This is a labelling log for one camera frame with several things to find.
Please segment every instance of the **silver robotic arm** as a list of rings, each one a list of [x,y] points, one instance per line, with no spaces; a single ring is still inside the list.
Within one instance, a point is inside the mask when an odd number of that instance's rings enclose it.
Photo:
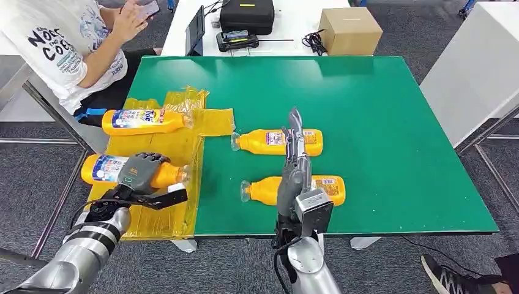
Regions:
[[[119,173],[119,185],[109,190],[79,216],[54,258],[17,288],[4,294],[87,293],[131,223],[130,206],[162,209],[187,200],[185,189],[165,195],[149,185],[159,165],[168,161],[160,154],[131,157]]]
[[[334,205],[323,189],[312,190],[312,165],[305,152],[302,119],[295,107],[288,121],[290,129],[283,128],[286,157],[277,195],[276,237],[272,240],[272,247],[277,249],[274,269],[287,294],[278,272],[278,256],[294,294],[340,294],[318,242],[318,234],[328,228]]]

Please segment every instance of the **black case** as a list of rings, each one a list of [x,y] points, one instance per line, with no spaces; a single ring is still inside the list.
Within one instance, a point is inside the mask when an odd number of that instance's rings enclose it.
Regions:
[[[220,12],[223,32],[248,30],[249,34],[268,35],[274,24],[272,0],[229,0]]]

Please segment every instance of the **cable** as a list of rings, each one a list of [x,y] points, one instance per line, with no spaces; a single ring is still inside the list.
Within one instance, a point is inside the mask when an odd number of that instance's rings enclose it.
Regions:
[[[407,238],[404,237],[404,236],[401,236],[401,237],[404,238],[404,240],[406,240],[407,242],[409,242],[409,243],[411,243],[411,244],[413,244],[413,245],[415,245],[415,246],[420,246],[420,247],[427,248],[427,249],[429,249],[429,250],[435,251],[435,252],[437,252],[437,253],[440,253],[441,255],[447,257],[448,259],[450,259],[452,262],[456,263],[457,266],[459,266],[460,268],[463,268],[464,270],[466,270],[466,271],[468,271],[468,272],[470,272],[470,273],[476,274],[476,275],[478,275],[478,276],[484,276],[484,274],[480,274],[480,273],[478,273],[478,272],[476,272],[476,271],[471,271],[470,269],[465,268],[464,266],[462,266],[461,264],[459,264],[456,260],[454,260],[453,258],[451,258],[450,256],[448,256],[447,254],[441,252],[441,251],[438,250],[438,249],[434,249],[434,248],[429,247],[429,246],[426,246],[426,245],[421,245],[421,244],[415,243],[415,242],[413,242],[413,241],[407,239]]]
[[[91,201],[88,201],[88,202],[86,202],[85,204],[81,205],[78,209],[76,209],[76,211],[74,211],[74,214],[72,215],[72,218],[71,218],[71,220],[70,220],[69,230],[74,226],[74,222],[75,222],[75,219],[76,219],[77,215],[78,215],[82,210],[84,210],[84,208],[85,208],[87,205],[89,205],[89,204],[93,204],[93,203],[96,203],[96,202],[116,202],[116,203],[122,203],[122,204],[130,204],[130,205],[141,205],[141,206],[146,206],[144,203],[141,203],[141,202],[126,201],[126,200],[115,199],[115,198],[104,198],[104,199],[91,200]]]
[[[316,32],[311,32],[301,40],[303,45],[305,45],[306,47],[310,47],[312,49],[312,52],[317,52],[317,55],[319,56],[322,56],[323,53],[327,52],[326,48],[323,45],[321,35],[319,35],[319,33],[322,31],[324,31],[324,29],[320,29]]]
[[[222,4],[220,5],[220,7],[216,7],[216,8],[214,8],[214,7],[216,6],[216,4],[218,4],[218,3],[220,3],[220,2],[222,2]],[[218,1],[214,2],[213,4],[210,5],[211,8],[209,9],[209,11],[208,11],[206,14],[204,14],[204,17],[206,17],[206,16],[207,16],[208,14],[210,14],[210,13],[213,13],[213,12],[218,11],[218,9],[222,9],[222,7],[224,7],[224,6],[226,6],[227,4],[229,4],[229,2],[231,2],[231,0],[218,0]]]
[[[296,244],[297,242],[301,241],[301,239],[302,239],[301,237],[297,237],[297,238],[293,239],[288,244],[285,244],[285,245],[279,247],[279,249],[277,249],[276,252],[274,253],[274,271],[276,273],[277,279],[279,280],[279,283],[281,284],[281,287],[283,288],[283,291],[285,292],[285,294],[289,294],[289,291],[285,285],[285,282],[283,282],[283,278],[281,278],[281,274],[279,273],[279,268],[277,266],[277,257],[279,256],[279,253],[281,253],[281,251]]]

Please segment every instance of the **white t-shirt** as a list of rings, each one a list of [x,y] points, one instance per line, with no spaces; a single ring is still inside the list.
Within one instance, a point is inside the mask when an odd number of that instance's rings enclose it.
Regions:
[[[122,50],[107,72],[88,89],[83,57],[96,51],[109,34],[95,0],[0,0],[0,30],[71,114],[81,100],[124,77]]]

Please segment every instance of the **sneaker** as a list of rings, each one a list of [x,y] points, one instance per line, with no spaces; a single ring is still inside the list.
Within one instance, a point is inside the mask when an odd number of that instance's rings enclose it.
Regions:
[[[438,265],[431,255],[421,256],[427,276],[433,282],[439,294],[496,294],[492,284],[502,282],[501,276],[482,276],[478,279],[464,276],[452,268]]]

